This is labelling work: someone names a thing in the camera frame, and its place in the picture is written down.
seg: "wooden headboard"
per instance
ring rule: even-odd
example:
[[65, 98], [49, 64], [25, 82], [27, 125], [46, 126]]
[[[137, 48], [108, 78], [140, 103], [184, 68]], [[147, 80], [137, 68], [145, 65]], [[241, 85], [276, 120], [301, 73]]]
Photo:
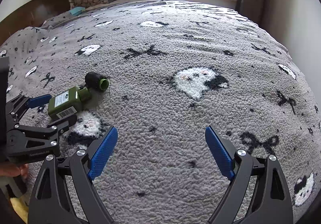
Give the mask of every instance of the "wooden headboard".
[[31, 0], [0, 22], [0, 46], [15, 32], [70, 10], [68, 0]]

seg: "silver bolt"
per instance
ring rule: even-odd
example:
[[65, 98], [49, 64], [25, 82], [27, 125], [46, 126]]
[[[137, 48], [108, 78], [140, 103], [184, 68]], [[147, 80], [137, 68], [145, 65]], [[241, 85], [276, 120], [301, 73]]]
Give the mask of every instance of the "silver bolt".
[[77, 151], [77, 155], [78, 155], [78, 156], [83, 156], [85, 153], [86, 153], [85, 150], [79, 150], [79, 151]]
[[52, 154], [49, 154], [49, 155], [46, 157], [46, 160], [47, 160], [47, 161], [51, 161], [53, 158], [54, 158], [54, 156], [53, 156]]
[[238, 150], [238, 155], [245, 156], [246, 155], [246, 151], [245, 150]]
[[274, 155], [270, 155], [270, 156], [269, 156], [269, 159], [270, 159], [271, 161], [276, 161], [276, 157], [275, 157]]

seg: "bedspread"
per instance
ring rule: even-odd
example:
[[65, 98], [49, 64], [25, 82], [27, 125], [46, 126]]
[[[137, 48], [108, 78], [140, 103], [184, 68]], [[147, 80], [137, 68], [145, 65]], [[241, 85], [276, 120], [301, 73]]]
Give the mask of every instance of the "bedspread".
[[[108, 6], [27, 27], [0, 48], [10, 57], [7, 99], [57, 95], [109, 77], [60, 139], [62, 156], [86, 148], [110, 125], [118, 143], [94, 180], [117, 223], [205, 223], [229, 181], [208, 149], [218, 133], [253, 156], [275, 154], [297, 221], [320, 189], [320, 116], [288, 50], [231, 9], [184, 1]], [[48, 107], [21, 123], [46, 126]], [[41, 162], [30, 165], [28, 191]], [[254, 181], [238, 213], [250, 202]], [[85, 218], [68, 179], [78, 216]]]

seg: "gray fleece blanket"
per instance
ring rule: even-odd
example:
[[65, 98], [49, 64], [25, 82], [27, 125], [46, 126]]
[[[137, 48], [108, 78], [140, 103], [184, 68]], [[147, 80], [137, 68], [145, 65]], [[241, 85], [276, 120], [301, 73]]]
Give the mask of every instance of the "gray fleece blanket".
[[[320, 116], [287, 49], [231, 9], [183, 1], [114, 5], [27, 27], [0, 49], [10, 57], [7, 99], [57, 95], [89, 71], [110, 78], [61, 137], [62, 156], [110, 125], [118, 143], [94, 180], [117, 223], [205, 223], [229, 181], [208, 149], [208, 125], [253, 156], [275, 154], [294, 220], [320, 189]], [[47, 106], [26, 125], [46, 126]], [[41, 162], [30, 165], [30, 192]], [[237, 218], [247, 210], [252, 180]], [[85, 218], [68, 179], [75, 211]]]

